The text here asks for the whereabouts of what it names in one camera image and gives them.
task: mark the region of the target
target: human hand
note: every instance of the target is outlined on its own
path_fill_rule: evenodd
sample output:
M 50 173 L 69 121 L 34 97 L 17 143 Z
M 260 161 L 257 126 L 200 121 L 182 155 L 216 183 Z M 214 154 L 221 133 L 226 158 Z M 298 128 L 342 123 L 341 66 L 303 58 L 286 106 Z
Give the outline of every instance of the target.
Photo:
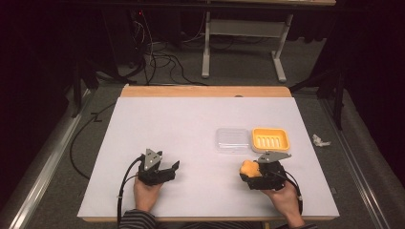
M 141 211 L 150 212 L 159 197 L 161 184 L 149 186 L 135 177 L 134 183 L 134 197 L 135 208 Z
M 299 211 L 295 187 L 287 181 L 285 181 L 284 185 L 284 188 L 278 191 L 261 191 L 271 199 L 277 211 L 286 218 L 290 228 L 302 226 L 305 223 Z

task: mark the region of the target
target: dark background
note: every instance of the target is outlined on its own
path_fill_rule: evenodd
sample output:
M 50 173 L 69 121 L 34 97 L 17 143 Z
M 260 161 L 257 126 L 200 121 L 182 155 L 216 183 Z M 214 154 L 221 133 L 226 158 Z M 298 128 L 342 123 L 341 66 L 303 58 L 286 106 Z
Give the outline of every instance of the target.
M 328 37 L 312 76 L 333 68 L 345 47 L 348 61 L 346 89 L 368 126 L 380 152 L 405 183 L 402 92 L 405 75 L 405 16 L 400 1 L 338 1 L 337 6 L 366 8 L 367 13 L 340 15 L 294 14 L 288 40 L 305 37 L 307 42 Z M 60 8 L 53 1 L 29 4 L 14 1 L 0 8 L 1 139 L 0 206 L 4 206 L 26 169 L 66 111 L 65 93 L 72 86 L 75 66 L 86 69 L 81 77 L 91 87 L 96 70 L 86 65 L 92 59 L 114 73 L 116 64 L 136 59 L 125 10 Z M 146 10 L 151 31 L 181 48 L 180 31 L 193 35 L 201 15 L 192 12 Z M 213 14 L 243 19 L 284 17 L 283 14 Z M 110 27 L 106 27 L 109 18 Z M 115 35 L 124 35 L 115 42 Z

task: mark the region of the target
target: gray carpet floor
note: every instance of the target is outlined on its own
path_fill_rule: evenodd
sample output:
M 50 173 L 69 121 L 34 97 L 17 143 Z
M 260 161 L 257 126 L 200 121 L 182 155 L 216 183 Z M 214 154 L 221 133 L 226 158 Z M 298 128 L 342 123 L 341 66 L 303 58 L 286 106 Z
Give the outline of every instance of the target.
M 181 76 L 179 63 L 170 61 L 174 57 L 160 54 L 175 55 L 183 68 L 183 75 L 190 81 L 198 81 L 207 85 L 284 85 L 292 86 L 306 79 L 321 51 L 324 42 L 304 43 L 302 40 L 287 42 L 282 53 L 282 63 L 288 82 L 280 84 L 275 75 L 274 66 L 269 58 L 270 47 L 275 47 L 276 41 L 269 39 L 257 42 L 257 38 L 238 38 L 228 49 L 226 41 L 213 42 L 211 51 L 211 72 L 208 79 L 201 78 L 203 47 L 201 40 L 184 45 L 182 50 L 164 44 L 154 45 L 157 66 L 151 84 L 185 83 Z M 120 66 L 119 71 L 124 74 L 130 70 Z M 153 68 L 148 66 L 147 75 L 152 75 Z M 139 84 L 144 84 L 143 73 L 133 77 Z M 90 118 L 91 113 L 99 112 L 119 97 L 121 84 L 100 80 L 100 87 L 92 95 L 89 106 L 83 111 L 82 119 L 76 132 Z M 294 94 L 300 113 L 306 124 L 309 136 L 317 134 L 331 141 L 331 146 L 316 147 L 315 153 L 321 163 L 325 177 L 332 189 L 340 217 L 327 221 L 316 221 L 320 228 L 378 228 L 365 204 L 364 197 L 359 192 L 358 184 L 353 178 L 351 165 L 345 155 L 345 146 L 340 143 L 339 133 L 330 122 L 328 112 L 323 101 L 316 98 L 316 89 L 304 89 Z M 352 150 L 355 152 L 358 164 L 373 192 L 380 203 L 380 207 L 391 228 L 403 228 L 405 225 L 405 191 L 394 174 L 378 152 L 367 128 L 352 105 L 350 96 L 345 94 L 345 107 L 342 113 L 343 131 Z M 90 175 L 98 149 L 102 143 L 114 107 L 99 116 L 101 122 L 89 124 L 77 138 L 74 149 L 75 163 L 80 170 Z M 8 207 L 1 215 L 1 228 L 9 227 L 15 213 L 21 206 L 30 184 L 39 174 L 49 153 L 38 155 L 32 167 L 20 186 L 12 196 Z M 81 177 L 73 168 L 69 160 L 69 148 L 66 149 L 53 179 L 40 203 L 38 204 L 27 228 L 115 228 L 115 223 L 91 223 L 79 219 L 76 215 L 86 191 L 88 180 Z M 273 221 L 271 228 L 283 223 Z

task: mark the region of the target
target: wire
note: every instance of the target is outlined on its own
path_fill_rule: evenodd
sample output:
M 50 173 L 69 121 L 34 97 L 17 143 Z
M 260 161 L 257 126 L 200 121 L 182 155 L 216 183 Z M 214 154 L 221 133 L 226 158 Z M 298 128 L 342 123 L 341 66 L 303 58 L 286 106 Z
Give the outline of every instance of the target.
M 138 21 L 133 21 L 133 23 L 136 23 L 138 25 L 138 31 L 136 32 L 136 34 L 133 34 L 132 38 L 134 39 L 134 42 L 137 44 L 136 37 L 139 34 L 139 27 L 141 27 L 142 28 L 142 40 L 140 41 L 140 44 L 142 44 L 143 41 L 145 40 L 145 28 Z
M 234 37 L 233 39 L 235 40 L 236 43 L 249 44 L 249 45 L 255 45 L 255 44 L 259 44 L 259 43 L 264 43 L 269 39 L 269 37 L 258 37 L 257 41 L 245 41 L 245 40 L 238 39 L 239 37 L 244 37 L 244 36 Z
M 230 44 L 228 44 L 226 47 L 224 48 L 216 48 L 212 45 L 212 42 L 209 43 L 209 48 L 213 49 L 213 50 L 227 50 L 229 49 L 232 45 L 234 44 L 234 39 L 230 39 Z
M 190 40 L 190 41 L 187 41 L 186 43 L 182 43 L 182 44 L 184 46 L 191 47 L 191 48 L 199 48 L 205 44 L 205 40 L 203 40 L 202 38 L 203 38 L 203 35 L 194 40 Z
M 105 81 L 118 81 L 118 82 L 121 82 L 121 83 L 136 84 L 137 81 L 135 81 L 135 80 L 130 80 L 129 77 L 132 77 L 132 76 L 134 76 L 134 75 L 140 73 L 140 71 L 142 71 L 142 69 L 144 69 L 145 66 L 146 66 L 145 59 L 144 59 L 144 58 L 141 58 L 140 63 L 138 64 L 137 68 L 136 68 L 135 70 L 133 70 L 132 72 L 130 72 L 130 73 L 124 75 L 124 76 L 121 76 L 121 75 L 116 74 L 116 73 L 109 72 L 109 71 L 107 71 L 106 69 L 101 69 L 101 71 L 102 71 L 103 73 L 107 73 L 109 76 L 112 76 L 112 78 L 102 76 L 102 75 L 100 75 L 100 74 L 98 74 L 98 73 L 96 74 L 96 77 L 99 78 L 99 79 L 105 80 Z
M 203 85 L 203 86 L 208 86 L 207 84 L 201 83 L 201 82 L 195 82 L 195 81 L 191 81 L 190 79 L 188 79 L 187 77 L 185 77 L 184 75 L 184 67 L 182 66 L 180 60 L 173 54 L 166 54 L 163 52 L 156 52 L 156 53 L 151 53 L 151 56 L 153 56 L 153 58 L 151 59 L 151 63 L 150 66 L 154 68 L 154 72 L 151 78 L 147 79 L 147 83 L 146 85 L 150 85 L 152 78 L 154 76 L 155 70 L 156 68 L 163 68 L 163 67 L 167 67 L 169 66 L 170 63 L 173 63 L 174 66 L 171 67 L 170 72 L 169 72 L 169 76 L 170 78 L 177 84 L 182 84 L 182 85 Z M 160 59 L 164 59 L 167 60 L 167 62 L 165 62 L 162 65 L 158 65 L 158 60 Z M 181 68 L 181 77 L 186 81 L 186 83 L 180 83 L 178 81 L 176 81 L 173 76 L 172 76 L 172 72 L 174 71 L 175 67 L 179 65 Z
M 301 195 L 300 187 L 298 186 L 298 182 L 297 182 L 296 179 L 292 176 L 292 174 L 290 174 L 290 173 L 287 172 L 287 171 L 285 171 L 285 172 L 286 172 L 286 174 L 290 175 L 290 176 L 292 177 L 292 179 L 293 179 L 295 182 L 292 181 L 290 178 L 284 177 L 284 176 L 282 176 L 282 175 L 280 175 L 280 174 L 278 174 L 278 173 L 274 173 L 274 172 L 271 172 L 271 173 L 274 174 L 275 176 L 278 176 L 278 177 L 281 177 L 281 178 L 285 179 L 285 180 L 286 180 L 287 182 L 289 182 L 292 186 L 294 186 L 295 190 L 297 191 L 297 196 L 298 196 L 298 198 L 297 198 L 297 200 L 298 200 L 298 210 L 300 211 L 300 214 L 302 215 L 302 214 L 303 214 L 303 209 L 304 209 L 304 203 L 303 203 L 303 198 L 302 198 L 302 195 Z
M 204 23 L 204 22 L 205 22 L 205 12 L 202 14 L 202 23 L 201 23 L 201 25 L 200 25 L 199 31 L 197 31 L 196 35 L 195 35 L 193 38 L 188 39 L 188 40 L 184 40 L 184 41 L 182 41 L 182 43 L 187 43 L 187 42 L 190 42 L 190 41 L 198 40 L 198 39 L 200 39 L 201 37 L 203 37 L 203 35 L 200 35 L 200 33 L 201 33 L 202 30 L 203 30 L 203 23 Z
M 128 182 L 128 180 L 130 180 L 130 179 L 132 179 L 132 178 L 134 178 L 134 177 L 137 177 L 138 175 L 133 175 L 133 176 L 131 176 L 131 177 L 128 177 L 126 180 L 125 180 L 125 183 L 126 182 Z
M 150 38 L 150 44 L 151 44 L 151 51 L 150 51 L 150 53 L 151 53 L 151 55 L 149 56 L 149 65 L 151 64 L 151 61 L 152 61 L 152 55 L 153 55 L 153 40 L 152 40 L 152 34 L 151 34 L 151 31 L 149 30 L 149 26 L 148 26 L 148 23 L 147 23 L 147 21 L 146 21 L 146 16 L 145 16 L 145 13 L 143 12 L 143 10 L 141 10 L 140 11 L 141 13 L 142 13 L 142 17 L 143 17 L 143 21 L 145 22 L 145 26 L 146 26 L 146 29 L 148 30 L 148 34 L 149 34 L 149 38 Z
M 103 113 L 104 111 L 106 111 L 106 110 L 109 109 L 110 107 L 114 106 L 115 104 L 116 104 L 116 102 L 114 102 L 114 103 L 108 105 L 106 108 L 102 109 L 102 110 L 99 111 L 98 113 L 94 113 L 94 114 L 93 114 L 94 116 L 93 116 L 90 120 L 88 120 L 88 121 L 80 128 L 80 130 L 75 134 L 74 138 L 72 139 L 71 147 L 70 147 L 70 149 L 69 149 L 69 159 L 70 159 L 71 164 L 72 164 L 72 166 L 74 167 L 74 169 L 75 169 L 82 177 L 84 177 L 84 178 L 86 178 L 86 179 L 90 179 L 90 177 L 87 176 L 87 175 L 85 175 L 83 172 L 81 172 L 81 171 L 77 168 L 77 166 L 75 165 L 75 161 L 74 161 L 74 157 L 73 157 L 73 153 L 74 153 L 73 148 L 74 148 L 74 145 L 75 145 L 75 141 L 77 140 L 77 138 L 78 138 L 78 136 L 80 135 L 80 133 L 81 133 L 92 121 L 96 120 L 96 119 L 98 118 L 98 116 L 99 116 L 101 113 Z
M 123 198 L 123 194 L 124 194 L 124 186 L 126 184 L 126 182 L 131 178 L 128 177 L 129 172 L 131 171 L 132 167 L 142 159 L 143 155 L 141 155 L 140 157 L 138 157 L 137 159 L 135 159 L 131 165 L 128 167 L 127 172 L 125 173 L 125 176 L 121 182 L 121 187 L 119 188 L 119 194 L 118 194 L 118 202 L 117 202 L 117 226 L 119 228 L 119 224 L 121 223 L 121 212 L 122 212 L 122 198 Z

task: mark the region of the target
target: table leg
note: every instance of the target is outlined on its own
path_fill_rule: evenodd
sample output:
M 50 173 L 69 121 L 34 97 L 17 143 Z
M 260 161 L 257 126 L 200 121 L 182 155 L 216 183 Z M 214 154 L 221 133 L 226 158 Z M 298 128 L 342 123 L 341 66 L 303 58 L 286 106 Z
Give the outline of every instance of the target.
M 270 223 L 269 222 L 263 222 L 263 228 L 264 229 L 270 229 Z
M 209 34 L 210 34 L 210 12 L 208 11 L 205 16 L 205 46 L 202 56 L 202 78 L 209 77 Z
M 283 31 L 280 35 L 280 41 L 277 51 L 271 52 L 271 57 L 273 59 L 274 67 L 277 72 L 277 77 L 280 82 L 285 83 L 287 81 L 286 75 L 284 74 L 283 66 L 280 61 L 281 51 L 283 50 L 284 44 L 286 43 L 286 38 L 288 35 L 289 27 L 291 26 L 292 14 L 289 14 L 286 23 L 283 27 Z

